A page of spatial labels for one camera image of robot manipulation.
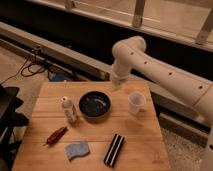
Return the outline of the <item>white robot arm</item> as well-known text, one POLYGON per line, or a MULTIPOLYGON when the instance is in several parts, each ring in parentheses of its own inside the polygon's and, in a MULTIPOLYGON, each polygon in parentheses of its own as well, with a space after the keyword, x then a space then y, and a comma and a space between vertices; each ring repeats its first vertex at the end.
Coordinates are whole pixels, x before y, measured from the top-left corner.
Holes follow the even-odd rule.
POLYGON ((116 42, 112 47, 114 63, 110 80, 114 85, 123 84, 132 69, 166 89, 192 107, 211 123, 200 171, 213 171, 213 82, 201 81, 168 64, 158 62, 145 53, 146 42, 133 36, 116 42))

